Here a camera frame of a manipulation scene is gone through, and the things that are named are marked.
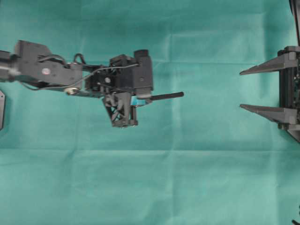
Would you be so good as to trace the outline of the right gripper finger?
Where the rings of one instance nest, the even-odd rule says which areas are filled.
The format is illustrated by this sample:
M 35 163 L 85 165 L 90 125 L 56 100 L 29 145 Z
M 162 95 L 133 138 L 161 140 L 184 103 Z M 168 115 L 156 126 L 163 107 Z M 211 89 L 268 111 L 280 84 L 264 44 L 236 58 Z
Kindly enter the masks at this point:
M 286 68 L 294 67 L 296 67 L 296 52 L 288 52 L 263 64 L 244 70 L 240 72 L 240 75 L 276 72 Z
M 280 124 L 296 124 L 297 110 L 282 107 L 267 107 L 258 105 L 240 105 L 241 108 L 256 113 L 266 119 Z

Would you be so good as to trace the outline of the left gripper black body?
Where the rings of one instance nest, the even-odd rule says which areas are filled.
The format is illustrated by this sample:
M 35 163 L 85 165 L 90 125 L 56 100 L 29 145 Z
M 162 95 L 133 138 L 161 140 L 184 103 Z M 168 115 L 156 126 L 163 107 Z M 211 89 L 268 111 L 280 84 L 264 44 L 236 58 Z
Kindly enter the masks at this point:
M 124 54 L 110 59 L 109 66 L 99 70 L 85 81 L 85 89 L 93 97 L 102 96 L 102 102 L 113 127 L 137 126 L 136 107 L 131 105 L 132 92 L 120 87 L 123 67 L 133 65 L 135 59 Z

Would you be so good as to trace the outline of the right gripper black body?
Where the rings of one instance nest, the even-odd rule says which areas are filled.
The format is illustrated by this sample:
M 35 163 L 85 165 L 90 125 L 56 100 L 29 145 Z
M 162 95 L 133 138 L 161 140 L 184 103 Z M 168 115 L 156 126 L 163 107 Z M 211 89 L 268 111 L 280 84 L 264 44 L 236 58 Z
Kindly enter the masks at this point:
M 289 113 L 287 122 L 279 122 L 278 128 L 285 130 L 297 142 L 300 141 L 300 48 L 288 46 L 279 51 L 284 56 L 283 68 L 279 70 L 279 106 Z

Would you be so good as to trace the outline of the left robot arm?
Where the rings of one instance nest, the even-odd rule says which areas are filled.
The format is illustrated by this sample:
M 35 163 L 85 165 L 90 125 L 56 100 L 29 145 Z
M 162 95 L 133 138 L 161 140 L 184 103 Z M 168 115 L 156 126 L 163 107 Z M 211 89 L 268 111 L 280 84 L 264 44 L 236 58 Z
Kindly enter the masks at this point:
M 138 124 L 136 108 L 152 102 L 152 61 L 147 50 L 119 55 L 109 65 L 88 64 L 77 53 L 72 62 L 47 46 L 18 41 L 14 53 L 1 51 L 0 80 L 34 90 L 61 91 L 70 96 L 100 98 L 113 127 Z

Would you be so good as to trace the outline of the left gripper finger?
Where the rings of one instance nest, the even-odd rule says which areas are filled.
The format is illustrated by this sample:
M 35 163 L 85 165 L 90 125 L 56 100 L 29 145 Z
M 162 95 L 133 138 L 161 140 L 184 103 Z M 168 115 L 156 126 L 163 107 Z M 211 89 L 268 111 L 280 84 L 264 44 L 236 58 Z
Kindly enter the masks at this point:
M 152 100 L 150 98 L 147 99 L 138 99 L 137 96 L 131 97 L 131 107 L 137 108 L 142 107 L 148 104 L 151 104 Z

